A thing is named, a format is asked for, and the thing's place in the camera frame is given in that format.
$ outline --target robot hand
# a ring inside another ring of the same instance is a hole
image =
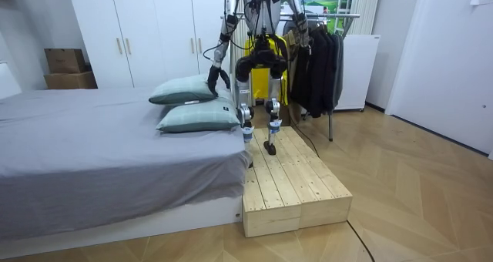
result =
[[[226,83],[226,87],[228,89],[231,89],[231,84],[230,84],[230,77],[228,77],[227,73],[224,71],[224,69],[221,69],[220,67],[216,67],[212,65],[209,69],[209,78],[207,78],[207,85],[209,86],[210,91],[217,96],[216,92],[216,84],[217,80],[221,76],[221,79]]]

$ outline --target cardboard box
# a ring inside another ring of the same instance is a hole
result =
[[[51,73],[81,73],[86,62],[81,49],[45,49]]]
[[[48,89],[98,89],[92,72],[52,73],[45,81]]]

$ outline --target pillow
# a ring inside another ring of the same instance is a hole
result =
[[[200,74],[164,82],[154,89],[149,101],[154,104],[182,105],[215,99],[207,87],[208,75]]]
[[[236,117],[231,92],[218,89],[217,93],[218,98],[208,102],[171,107],[156,129],[168,133],[181,133],[238,126],[240,121]]]

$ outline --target wooden platform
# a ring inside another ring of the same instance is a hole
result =
[[[345,221],[353,196],[291,127],[276,136],[277,155],[263,147],[267,129],[250,142],[243,226],[246,237]]]

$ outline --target wooden floor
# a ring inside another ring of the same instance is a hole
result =
[[[352,192],[349,221],[376,261],[493,261],[493,161],[369,108],[334,122],[333,143],[327,117],[300,129]],[[230,224],[8,261],[141,260],[371,261],[347,223],[253,238]]]

